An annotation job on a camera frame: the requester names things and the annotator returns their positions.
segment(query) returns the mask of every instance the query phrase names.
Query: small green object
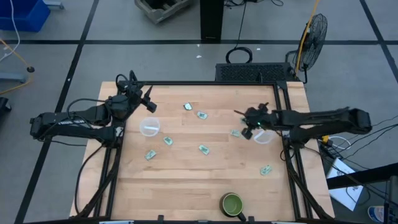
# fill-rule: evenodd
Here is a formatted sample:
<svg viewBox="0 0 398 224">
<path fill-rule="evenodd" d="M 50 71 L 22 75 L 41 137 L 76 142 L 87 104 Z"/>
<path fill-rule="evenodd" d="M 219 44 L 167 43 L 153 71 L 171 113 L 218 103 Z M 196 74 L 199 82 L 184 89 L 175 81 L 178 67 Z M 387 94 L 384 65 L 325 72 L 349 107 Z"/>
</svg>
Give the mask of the small green object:
<svg viewBox="0 0 398 224">
<path fill-rule="evenodd" d="M 191 105 L 190 103 L 185 103 L 185 104 L 184 104 L 184 108 L 185 108 L 186 110 L 192 110 L 192 105 Z"/>
<path fill-rule="evenodd" d="M 272 167 L 270 165 L 267 165 L 267 166 L 265 166 L 265 167 L 260 169 L 260 174 L 261 175 L 267 175 L 271 171 L 272 171 Z"/>
<path fill-rule="evenodd" d="M 238 137 L 240 137 L 241 133 L 238 130 L 232 130 L 231 135 L 238 138 Z"/>
<path fill-rule="evenodd" d="M 156 152 L 151 150 L 145 155 L 145 159 L 146 160 L 152 159 L 155 155 L 156 155 Z"/>
<path fill-rule="evenodd" d="M 201 152 L 203 152 L 204 153 L 204 155 L 208 155 L 209 154 L 209 152 L 210 152 L 210 150 L 206 147 L 206 146 L 204 146 L 204 145 L 200 145 L 199 146 L 199 150 L 201 150 Z"/>
<path fill-rule="evenodd" d="M 206 119 L 207 118 L 207 114 L 205 114 L 204 112 L 198 112 L 197 113 L 197 115 L 198 115 L 198 117 L 200 118 L 200 119 Z"/>
<path fill-rule="evenodd" d="M 173 144 L 173 140 L 171 138 L 169 138 L 169 137 L 163 138 L 163 140 L 169 146 L 171 146 Z"/>
</svg>

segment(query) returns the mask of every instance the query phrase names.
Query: wire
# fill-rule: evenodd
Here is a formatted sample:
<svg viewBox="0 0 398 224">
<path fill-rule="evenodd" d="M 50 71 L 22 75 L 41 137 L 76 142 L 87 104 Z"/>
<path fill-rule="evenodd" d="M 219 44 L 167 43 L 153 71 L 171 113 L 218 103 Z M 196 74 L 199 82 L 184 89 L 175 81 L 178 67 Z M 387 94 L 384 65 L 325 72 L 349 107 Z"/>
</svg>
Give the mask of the wire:
<svg viewBox="0 0 398 224">
<path fill-rule="evenodd" d="M 15 25 L 15 20 L 14 20 L 14 4 L 12 3 L 12 0 L 10 0 L 10 5 L 11 5 L 11 21 L 12 21 L 12 25 L 14 26 L 15 29 L 15 33 L 17 34 L 18 37 L 18 43 L 17 45 L 11 49 L 9 48 L 9 50 L 11 50 L 11 52 L 9 52 L 8 54 L 4 54 L 4 56 L 2 58 L 0 58 L 0 62 L 3 61 L 6 57 L 12 55 L 12 53 L 15 52 L 15 50 L 18 48 L 19 43 L 21 42 L 21 38 L 19 37 L 19 33 L 18 33 L 18 29 L 17 26 Z"/>
<path fill-rule="evenodd" d="M 385 130 L 385 131 L 383 131 L 377 138 L 375 138 L 375 139 L 373 139 L 372 141 L 370 141 L 369 143 L 367 143 L 366 145 L 364 145 L 364 146 L 362 146 L 362 147 L 360 147 L 359 149 L 357 149 L 354 153 L 352 153 L 351 155 L 349 155 L 349 156 L 347 156 L 346 158 L 343 158 L 343 159 L 347 159 L 347 158 L 349 158 L 349 157 L 351 157 L 351 156 L 353 156 L 353 155 L 355 155 L 359 150 L 361 150 L 361 149 L 363 149 L 364 147 L 366 147 L 366 146 L 368 146 L 368 145 L 370 145 L 372 142 L 374 142 L 374 141 L 376 141 L 376 140 L 378 140 L 379 139 L 379 137 L 381 137 L 383 134 L 385 134 L 386 132 L 388 132 L 388 131 L 390 131 L 390 130 L 392 130 L 393 128 L 395 128 L 395 127 L 397 127 L 398 125 L 395 125 L 395 126 L 393 126 L 393 127 L 391 127 L 391 128 L 389 128 L 389 129 L 387 129 L 387 130 Z"/>
<path fill-rule="evenodd" d="M 66 120 L 66 118 L 63 118 L 63 119 L 61 119 L 60 121 L 57 121 L 57 122 L 54 122 L 47 130 L 45 130 L 45 132 L 43 132 L 43 134 L 40 136 L 40 137 L 38 137 L 37 139 L 42 139 L 52 128 L 54 128 L 55 127 L 55 125 L 57 125 L 59 122 L 61 122 L 61 121 L 65 121 Z"/>
<path fill-rule="evenodd" d="M 356 200 L 348 193 L 348 187 L 346 187 L 346 193 L 347 193 L 347 195 L 350 197 L 350 199 L 351 199 L 356 205 L 361 206 L 361 205 L 366 204 L 366 202 L 368 202 L 368 201 L 371 199 L 371 193 L 369 192 L 369 189 L 367 189 L 367 188 L 364 188 L 364 189 L 365 189 L 366 192 L 368 193 L 368 198 L 367 198 L 365 201 L 361 202 L 361 203 L 358 203 L 358 201 L 356 201 Z"/>
<path fill-rule="evenodd" d="M 10 89 L 8 89 L 8 90 L 4 90 L 4 91 L 0 92 L 0 95 L 5 94 L 5 93 L 8 93 L 9 91 L 12 91 L 12 90 L 16 90 L 16 89 L 18 89 L 18 88 L 20 88 L 20 87 L 26 86 L 26 85 L 28 85 L 30 82 L 32 82 L 32 80 L 33 80 L 33 76 L 29 76 L 29 77 L 28 77 L 28 80 L 27 80 L 25 83 L 20 84 L 20 85 L 15 86 L 15 87 L 12 87 L 12 88 L 10 88 Z"/>
<path fill-rule="evenodd" d="M 285 159 L 282 158 L 282 154 L 283 154 L 284 151 L 285 151 L 285 149 L 283 149 L 283 150 L 280 152 L 280 154 L 279 154 L 279 158 L 280 158 L 282 161 L 286 161 Z M 293 153 L 292 153 L 292 155 L 290 156 L 289 159 L 293 159 L 294 155 L 295 155 L 295 151 L 293 150 Z"/>
<path fill-rule="evenodd" d="M 311 148 L 309 148 L 309 147 L 307 147 L 307 146 L 304 146 L 304 148 L 309 149 L 309 150 L 311 150 L 311 151 L 313 151 L 313 152 L 316 152 L 317 154 L 319 154 L 319 155 L 323 158 L 323 156 L 320 154 L 320 152 L 318 152 L 318 151 L 316 151 L 316 150 L 314 150 L 314 149 L 311 149 Z M 323 161 L 326 161 L 327 163 L 329 163 L 329 164 L 330 164 L 333 168 L 335 168 L 337 171 L 342 172 L 345 176 L 347 176 L 347 178 L 349 178 L 350 180 L 352 180 L 352 181 L 355 182 L 356 184 L 362 185 L 363 187 L 367 188 L 370 192 L 374 193 L 374 194 L 377 195 L 378 197 L 384 198 L 384 196 L 382 196 L 380 193 L 376 192 L 376 190 L 379 191 L 379 192 L 381 192 L 382 194 L 385 194 L 385 192 L 383 192 L 383 191 L 381 191 L 381 190 L 379 190 L 379 189 L 373 187 L 371 184 L 366 185 L 366 184 L 360 183 L 359 181 L 357 181 L 356 179 L 354 179 L 351 175 L 349 175 L 349 174 L 347 174 L 347 173 L 341 171 L 339 168 L 337 168 L 332 162 L 328 161 L 327 159 L 324 159 Z"/>
<path fill-rule="evenodd" d="M 315 2 L 315 5 L 313 6 L 310 20 L 308 21 L 307 26 L 305 27 L 303 37 L 302 37 L 302 39 L 300 41 L 300 47 L 298 48 L 298 55 L 297 55 L 297 63 L 296 63 L 296 68 L 295 68 L 295 74 L 297 74 L 297 72 L 299 71 L 300 57 L 301 57 L 301 53 L 302 53 L 302 50 L 303 50 L 303 44 L 304 44 L 305 36 L 307 35 L 308 28 L 310 27 L 310 24 L 311 24 L 311 21 L 312 21 L 312 17 L 315 14 L 315 11 L 317 10 L 318 3 L 319 3 L 319 0 L 317 0 Z"/>
<path fill-rule="evenodd" d="M 359 165 L 358 163 L 356 163 L 356 162 L 354 162 L 354 161 L 351 161 L 351 160 L 349 160 L 349 159 L 347 159 L 347 158 L 342 158 L 342 160 L 351 162 L 351 163 L 353 163 L 353 164 L 355 164 L 355 165 L 357 165 L 357 166 L 359 166 L 359 167 L 361 167 L 361 168 L 363 168 L 363 169 L 366 169 L 366 170 L 370 169 L 370 168 L 367 168 L 367 167 L 365 167 L 365 166 Z"/>
<path fill-rule="evenodd" d="M 247 0 L 242 0 L 241 3 L 235 3 L 233 0 L 226 0 L 224 6 L 227 6 L 227 7 L 242 6 L 246 1 Z"/>
<path fill-rule="evenodd" d="M 343 149 L 343 150 L 351 149 L 351 143 L 347 139 L 345 139 L 345 138 L 343 138 L 341 136 L 331 136 L 331 137 L 329 137 L 329 139 L 334 139 L 334 138 L 342 139 L 342 140 L 344 140 L 344 142 L 347 142 L 348 145 L 349 145 L 347 148 L 343 148 L 343 147 L 340 147 L 342 144 L 340 144 L 338 146 L 336 144 L 333 144 L 333 146 L 335 146 L 337 149 Z"/>
<path fill-rule="evenodd" d="M 233 0 L 225 0 L 224 6 L 227 6 L 227 7 L 242 6 L 245 1 L 247 1 L 247 0 L 242 0 L 241 3 L 235 3 Z M 284 2 L 282 0 L 271 0 L 271 2 L 274 5 L 280 6 L 280 7 L 284 5 Z"/>
<path fill-rule="evenodd" d="M 81 147 L 86 147 L 87 145 L 84 144 L 69 144 L 69 143 L 65 143 L 65 142 L 60 142 L 60 141 L 54 141 L 54 140 L 39 140 L 39 142 L 54 142 L 54 143 L 59 143 L 59 144 L 64 144 L 66 146 L 81 146 Z"/>
<path fill-rule="evenodd" d="M 244 0 L 243 3 L 244 3 L 244 9 L 243 9 L 241 27 L 240 27 L 240 29 L 239 29 L 238 41 L 236 41 L 235 47 L 234 47 L 233 49 L 231 49 L 231 50 L 225 55 L 226 63 L 231 63 L 231 61 L 229 61 L 229 55 L 230 55 L 232 52 L 234 52 L 235 50 L 242 50 L 242 51 L 244 51 L 244 52 L 246 52 L 246 53 L 249 54 L 249 60 L 247 60 L 246 63 L 251 63 L 252 60 L 253 60 L 253 53 L 252 53 L 252 51 L 251 51 L 249 48 L 247 48 L 247 47 L 238 47 L 239 41 L 240 41 L 240 39 L 241 39 L 243 20 L 244 20 L 244 15 L 245 15 L 245 13 L 246 13 L 246 6 L 247 6 L 248 2 Z"/>
<path fill-rule="evenodd" d="M 67 116 L 68 116 L 68 119 L 69 119 L 73 124 L 76 124 L 76 125 L 78 125 L 78 126 L 84 127 L 84 126 L 81 125 L 80 123 L 77 123 L 76 121 L 74 121 L 74 120 L 71 118 L 71 116 L 70 116 L 70 107 L 71 107 L 72 105 L 74 105 L 75 103 L 79 102 L 79 101 L 94 101 L 94 102 L 102 102 L 102 103 L 104 103 L 105 101 L 104 101 L 104 100 L 89 99 L 89 98 L 80 98 L 80 99 L 77 99 L 77 100 L 73 100 L 73 101 L 68 105 L 68 107 L 67 107 Z M 81 116 L 79 116 L 79 115 L 77 115 L 77 114 L 73 114 L 73 116 L 76 116 L 76 117 L 82 119 L 82 120 L 85 122 L 85 124 L 87 124 L 87 126 L 88 126 L 90 129 L 93 129 L 93 127 L 91 127 L 91 125 L 89 124 L 89 122 L 87 122 L 87 120 L 86 120 L 85 118 L 83 118 L 83 117 L 81 117 Z"/>
<path fill-rule="evenodd" d="M 16 34 L 17 34 L 18 43 L 17 43 L 17 45 L 16 45 L 14 48 L 11 48 L 7 43 L 5 43 L 5 41 L 3 41 L 3 40 L 0 38 L 0 42 L 2 42 L 2 43 L 10 50 L 10 52 L 9 52 L 8 54 L 4 54 L 4 56 L 3 56 L 2 58 L 0 58 L 0 62 L 3 61 L 6 57 L 10 56 L 11 54 L 15 54 L 15 55 L 27 66 L 27 68 L 33 68 L 33 67 L 31 67 L 31 66 L 24 60 L 23 57 L 21 57 L 21 56 L 16 52 L 16 49 L 18 48 L 19 43 L 21 42 L 21 38 L 19 37 L 18 29 L 17 29 L 17 26 L 15 25 L 15 19 L 14 19 L 14 4 L 12 3 L 12 0 L 10 0 L 10 5 L 11 5 L 11 20 L 12 20 L 12 25 L 14 26 L 15 32 L 16 32 Z M 33 77 L 29 77 L 28 80 L 27 80 L 25 83 L 20 84 L 20 85 L 18 85 L 18 86 L 15 86 L 15 87 L 13 87 L 13 88 L 10 88 L 10 89 L 8 89 L 8 90 L 2 91 L 2 92 L 0 92 L 0 95 L 5 94 L 5 93 L 8 93 L 9 91 L 12 91 L 12 90 L 16 90 L 16 89 L 18 89 L 18 88 L 20 88 L 20 87 L 26 86 L 26 85 L 28 85 L 28 84 L 32 81 L 32 79 L 33 79 Z"/>
<path fill-rule="evenodd" d="M 282 7 L 284 5 L 284 2 L 282 0 L 271 0 L 271 2 L 279 7 Z"/>
<path fill-rule="evenodd" d="M 103 146 L 104 146 L 104 144 L 101 143 L 101 146 L 100 146 L 99 148 L 97 148 L 93 153 L 91 153 L 91 155 L 89 155 L 89 156 L 87 157 L 87 159 L 86 159 L 86 160 L 83 162 L 83 164 L 81 165 L 80 170 L 79 170 L 79 173 L 77 174 L 77 181 L 76 181 L 76 186 L 75 186 L 75 201 L 74 201 L 75 210 L 76 210 L 76 213 L 77 213 L 77 214 L 80 213 L 80 212 L 79 212 L 78 205 L 77 205 L 77 194 L 78 194 L 78 191 L 79 191 L 79 182 L 80 182 L 81 172 L 83 171 L 83 168 L 85 167 L 86 163 L 87 163 L 95 154 L 97 154 L 97 152 L 99 152 L 100 149 L 101 149 Z"/>
<path fill-rule="evenodd" d="M 382 123 L 384 123 L 384 122 L 386 122 L 386 121 L 392 121 L 392 120 L 395 119 L 395 118 L 398 118 L 398 115 L 396 115 L 396 116 L 394 116 L 394 117 L 392 117 L 392 118 L 389 118 L 389 119 L 382 120 L 382 121 L 378 122 L 377 124 L 373 125 L 372 127 L 374 128 L 374 127 L 376 127 L 376 126 L 378 126 L 378 125 L 380 125 L 380 124 L 382 124 Z M 352 139 L 354 139 L 354 138 L 356 138 L 356 137 L 358 137 L 358 136 L 359 136 L 359 135 L 357 134 L 357 135 L 353 136 L 352 138 L 347 139 L 347 141 L 352 140 Z"/>
<path fill-rule="evenodd" d="M 398 126 L 398 124 L 393 124 L 393 125 L 387 126 L 387 127 L 385 127 L 385 128 L 382 128 L 382 129 L 380 129 L 380 130 L 377 130 L 377 131 L 375 131 L 375 132 L 373 132 L 373 133 L 371 133 L 371 134 L 368 134 L 367 136 L 362 137 L 362 138 L 359 138 L 359 139 L 357 139 L 356 141 L 354 141 L 354 142 L 351 144 L 351 146 L 353 146 L 355 143 L 357 143 L 358 141 L 360 141 L 360 140 L 362 140 L 362 139 L 365 139 L 365 138 L 367 138 L 367 137 L 372 136 L 373 134 L 376 134 L 376 133 L 378 133 L 378 132 L 380 132 L 380 131 L 383 131 L 383 130 L 388 129 L 388 128 L 391 128 L 391 127 L 396 127 L 396 126 Z"/>
</svg>

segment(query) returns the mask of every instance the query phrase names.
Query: white paper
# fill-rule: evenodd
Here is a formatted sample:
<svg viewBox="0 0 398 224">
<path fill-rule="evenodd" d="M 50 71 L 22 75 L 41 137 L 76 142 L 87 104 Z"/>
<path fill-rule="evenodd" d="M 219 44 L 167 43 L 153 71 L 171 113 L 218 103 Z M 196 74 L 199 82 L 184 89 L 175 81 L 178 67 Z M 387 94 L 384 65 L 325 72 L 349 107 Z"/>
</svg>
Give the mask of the white paper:
<svg viewBox="0 0 398 224">
<path fill-rule="evenodd" d="M 349 166 L 347 166 L 344 162 L 342 162 L 339 159 L 336 159 L 333 162 L 333 166 L 337 167 L 339 170 L 343 171 L 346 174 L 351 174 L 351 173 L 355 172 L 353 169 L 351 169 Z M 335 168 L 331 167 L 326 178 L 329 179 L 332 177 L 337 177 L 339 175 L 344 175 L 344 174 L 342 174 L 340 171 L 336 170 Z M 340 202 L 342 205 L 346 206 L 348 209 L 353 211 L 355 208 L 356 202 L 358 201 L 359 196 L 361 195 L 362 189 L 363 189 L 363 186 L 348 187 L 347 192 L 349 193 L 349 195 L 352 198 L 350 198 L 347 195 L 345 187 L 340 188 L 340 189 L 329 190 L 329 194 L 336 201 Z"/>
</svg>

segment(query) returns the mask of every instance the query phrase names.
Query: mug handle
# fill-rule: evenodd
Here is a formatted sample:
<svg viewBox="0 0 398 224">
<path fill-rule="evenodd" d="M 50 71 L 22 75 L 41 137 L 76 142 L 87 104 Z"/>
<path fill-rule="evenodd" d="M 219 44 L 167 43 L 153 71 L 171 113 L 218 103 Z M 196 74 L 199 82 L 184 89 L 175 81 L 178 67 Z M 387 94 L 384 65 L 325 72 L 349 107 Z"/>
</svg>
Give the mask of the mug handle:
<svg viewBox="0 0 398 224">
<path fill-rule="evenodd" d="M 246 217 L 243 215 L 243 213 L 239 213 L 238 218 L 242 221 L 242 222 L 246 222 Z"/>
</svg>

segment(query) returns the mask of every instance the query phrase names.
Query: fan grille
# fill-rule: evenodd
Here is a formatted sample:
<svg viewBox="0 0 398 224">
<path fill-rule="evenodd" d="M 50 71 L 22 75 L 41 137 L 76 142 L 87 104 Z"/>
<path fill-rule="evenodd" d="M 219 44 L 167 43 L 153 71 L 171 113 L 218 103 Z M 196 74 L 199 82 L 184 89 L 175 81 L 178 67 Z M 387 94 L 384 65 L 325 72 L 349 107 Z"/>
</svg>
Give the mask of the fan grille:
<svg viewBox="0 0 398 224">
<path fill-rule="evenodd" d="M 325 43 L 328 21 L 322 14 L 317 14 L 312 18 L 310 27 L 308 28 L 303 50 L 300 59 L 300 71 L 304 71 L 304 66 L 309 70 L 317 61 L 317 58 Z"/>
</svg>

